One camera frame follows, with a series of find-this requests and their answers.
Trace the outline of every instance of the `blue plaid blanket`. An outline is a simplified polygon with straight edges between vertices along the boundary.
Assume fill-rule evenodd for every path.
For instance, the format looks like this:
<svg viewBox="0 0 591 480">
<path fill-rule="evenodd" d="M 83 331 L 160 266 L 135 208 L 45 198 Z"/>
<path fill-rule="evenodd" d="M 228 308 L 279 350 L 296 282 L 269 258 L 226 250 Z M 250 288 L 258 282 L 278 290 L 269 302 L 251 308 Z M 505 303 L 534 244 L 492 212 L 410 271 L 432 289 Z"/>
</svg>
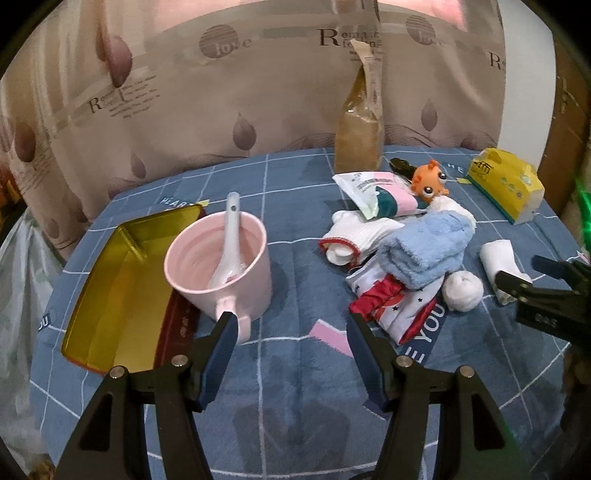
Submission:
<svg viewBox="0 0 591 480">
<path fill-rule="evenodd" d="M 560 282 L 534 272 L 530 258 L 572 260 L 577 245 L 545 202 L 534 221 L 514 226 L 476 188 L 458 183 L 475 154 L 385 149 L 386 158 L 414 165 L 429 158 L 440 162 L 450 177 L 451 197 L 478 221 L 464 265 L 485 283 L 476 310 L 446 313 L 440 306 L 428 329 L 400 352 L 437 369 L 473 366 L 535 467 L 536 478 L 536 472 L 543 475 L 548 468 L 546 454 L 558 436 L 567 345 L 517 324 L 514 305 L 498 305 L 478 253 L 485 242 L 510 239 L 520 269 L 535 285 L 556 288 Z M 101 382 L 66 361 L 60 347 L 86 276 L 110 234 L 127 220 L 201 199 L 210 200 L 209 213 L 221 211 L 226 195 L 235 190 L 242 209 L 260 216 L 267 227 L 274 295 L 269 310 L 254 322 L 251 341 L 236 347 L 217 399 L 196 415 L 214 477 L 344 480 L 375 465 L 387 422 L 363 406 L 367 395 L 353 359 L 310 335 L 318 321 L 343 331 L 353 299 L 346 272 L 329 264 L 317 246 L 332 224 L 332 213 L 353 208 L 331 180 L 332 162 L 329 149 L 253 157 L 158 180 L 113 199 L 67 263 L 35 347 L 31 401 L 55 461 Z M 200 324 L 211 328 L 211 322 Z M 437 450 L 437 409 L 431 413 L 422 478 L 430 478 Z M 153 407 L 145 409 L 145 422 L 152 476 L 164 479 Z"/>
</svg>

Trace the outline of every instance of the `pink mug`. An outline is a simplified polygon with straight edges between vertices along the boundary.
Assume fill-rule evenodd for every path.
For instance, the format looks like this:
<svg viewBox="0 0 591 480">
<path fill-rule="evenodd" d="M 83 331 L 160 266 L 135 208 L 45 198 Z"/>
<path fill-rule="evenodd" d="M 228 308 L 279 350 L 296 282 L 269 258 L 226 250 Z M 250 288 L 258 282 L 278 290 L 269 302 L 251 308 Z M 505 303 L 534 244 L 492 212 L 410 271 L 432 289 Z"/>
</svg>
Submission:
<svg viewBox="0 0 591 480">
<path fill-rule="evenodd" d="M 247 265 L 242 275 L 218 288 L 208 288 L 222 257 L 225 212 L 212 213 L 183 230 L 168 248 L 164 275 L 189 302 L 218 320 L 223 312 L 238 318 L 238 343 L 251 336 L 251 321 L 271 302 L 271 262 L 267 231 L 250 213 L 240 213 L 240 253 Z"/>
</svg>

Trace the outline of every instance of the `screw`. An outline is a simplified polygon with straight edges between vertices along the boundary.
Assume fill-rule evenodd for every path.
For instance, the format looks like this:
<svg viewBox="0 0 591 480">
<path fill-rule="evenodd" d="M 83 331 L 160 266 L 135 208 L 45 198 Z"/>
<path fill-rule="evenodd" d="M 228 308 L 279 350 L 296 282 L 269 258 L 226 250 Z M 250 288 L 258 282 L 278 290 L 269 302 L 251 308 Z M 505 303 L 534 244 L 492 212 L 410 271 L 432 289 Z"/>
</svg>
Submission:
<svg viewBox="0 0 591 480">
<path fill-rule="evenodd" d="M 109 376 L 111 378 L 121 378 L 125 375 L 125 367 L 118 365 L 117 367 L 111 368 Z"/>
<path fill-rule="evenodd" d="M 406 355 L 400 355 L 399 357 L 396 358 L 396 363 L 400 367 L 407 368 L 413 364 L 413 359 L 410 358 L 409 356 L 406 356 Z"/>
<path fill-rule="evenodd" d="M 175 355 L 170 361 L 175 367 L 184 367 L 189 361 L 187 355 Z"/>
<path fill-rule="evenodd" d="M 460 367 L 460 375 L 466 378 L 472 378 L 476 372 L 468 365 L 462 365 Z"/>
</svg>

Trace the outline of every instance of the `white ceramic spoon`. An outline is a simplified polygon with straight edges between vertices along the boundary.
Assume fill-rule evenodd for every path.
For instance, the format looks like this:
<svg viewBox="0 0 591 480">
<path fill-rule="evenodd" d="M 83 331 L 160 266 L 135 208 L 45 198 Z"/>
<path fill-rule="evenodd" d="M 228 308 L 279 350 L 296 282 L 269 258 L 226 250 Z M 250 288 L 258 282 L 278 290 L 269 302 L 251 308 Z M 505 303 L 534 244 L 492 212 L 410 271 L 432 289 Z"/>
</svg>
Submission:
<svg viewBox="0 0 591 480">
<path fill-rule="evenodd" d="M 222 259 L 209 281 L 209 288 L 218 288 L 242 275 L 246 265 L 240 255 L 240 195 L 230 192 L 226 198 L 226 215 Z"/>
</svg>

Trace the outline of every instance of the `mug handle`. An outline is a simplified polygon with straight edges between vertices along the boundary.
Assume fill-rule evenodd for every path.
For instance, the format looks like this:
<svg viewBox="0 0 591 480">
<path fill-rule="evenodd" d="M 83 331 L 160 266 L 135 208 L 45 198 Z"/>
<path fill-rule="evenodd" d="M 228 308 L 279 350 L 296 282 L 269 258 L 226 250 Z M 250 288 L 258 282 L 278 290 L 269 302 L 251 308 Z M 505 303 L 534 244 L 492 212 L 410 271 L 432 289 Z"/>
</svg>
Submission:
<svg viewBox="0 0 591 480">
<path fill-rule="evenodd" d="M 236 313 L 236 297 L 234 295 L 224 297 L 217 301 L 216 319 L 219 320 L 224 312 L 233 313 L 236 315 L 236 318 L 238 318 L 238 340 L 236 343 L 240 345 L 247 342 L 251 337 L 251 318 L 248 315 L 238 316 Z"/>
</svg>

